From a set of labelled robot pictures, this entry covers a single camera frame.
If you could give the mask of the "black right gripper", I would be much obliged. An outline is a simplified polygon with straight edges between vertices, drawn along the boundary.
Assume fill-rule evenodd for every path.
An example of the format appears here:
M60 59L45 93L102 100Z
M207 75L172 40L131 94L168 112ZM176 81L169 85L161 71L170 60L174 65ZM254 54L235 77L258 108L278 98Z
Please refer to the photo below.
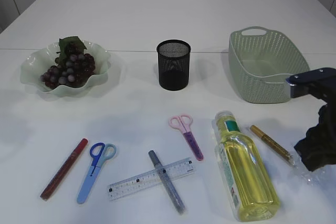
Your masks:
M333 108L323 105L318 111L318 124L306 132L295 146L307 170L314 172L326 165L335 165L335 119Z

